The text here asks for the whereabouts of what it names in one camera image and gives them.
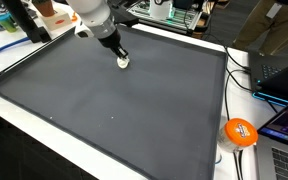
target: computer equipment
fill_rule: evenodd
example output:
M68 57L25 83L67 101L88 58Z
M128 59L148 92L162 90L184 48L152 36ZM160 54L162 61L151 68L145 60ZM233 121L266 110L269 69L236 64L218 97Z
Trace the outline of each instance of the computer equipment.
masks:
M288 58L249 53L253 97L288 105Z
M259 178L288 180L288 106L263 125L258 133Z

